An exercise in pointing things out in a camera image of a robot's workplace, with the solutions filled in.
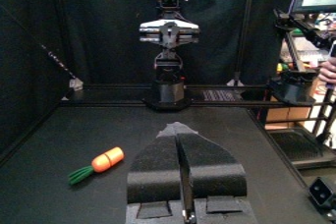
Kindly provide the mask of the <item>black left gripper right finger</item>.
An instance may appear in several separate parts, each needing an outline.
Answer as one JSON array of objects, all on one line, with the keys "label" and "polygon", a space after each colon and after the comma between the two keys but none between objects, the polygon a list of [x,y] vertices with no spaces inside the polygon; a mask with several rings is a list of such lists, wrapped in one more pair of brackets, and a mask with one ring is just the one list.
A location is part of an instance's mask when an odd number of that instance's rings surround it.
[{"label": "black left gripper right finger", "polygon": [[243,165],[225,148],[181,123],[176,123],[176,148],[187,213],[195,212],[197,198],[247,196]]}]

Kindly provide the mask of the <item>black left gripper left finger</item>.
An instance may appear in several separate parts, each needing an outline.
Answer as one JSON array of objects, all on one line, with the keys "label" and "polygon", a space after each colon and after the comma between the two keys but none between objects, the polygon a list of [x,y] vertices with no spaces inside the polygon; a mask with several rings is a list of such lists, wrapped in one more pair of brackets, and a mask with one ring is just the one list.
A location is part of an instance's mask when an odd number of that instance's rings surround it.
[{"label": "black left gripper left finger", "polygon": [[168,124],[136,155],[127,174],[127,219],[181,219],[180,165],[176,147],[181,124]]}]

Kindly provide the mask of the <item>person's hand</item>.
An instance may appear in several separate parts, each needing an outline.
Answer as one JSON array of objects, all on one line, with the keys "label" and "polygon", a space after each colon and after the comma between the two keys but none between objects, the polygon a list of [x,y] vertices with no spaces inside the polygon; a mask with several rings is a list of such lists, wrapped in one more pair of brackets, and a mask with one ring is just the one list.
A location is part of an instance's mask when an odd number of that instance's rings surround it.
[{"label": "person's hand", "polygon": [[331,57],[321,64],[319,78],[323,82],[336,85],[336,58]]}]

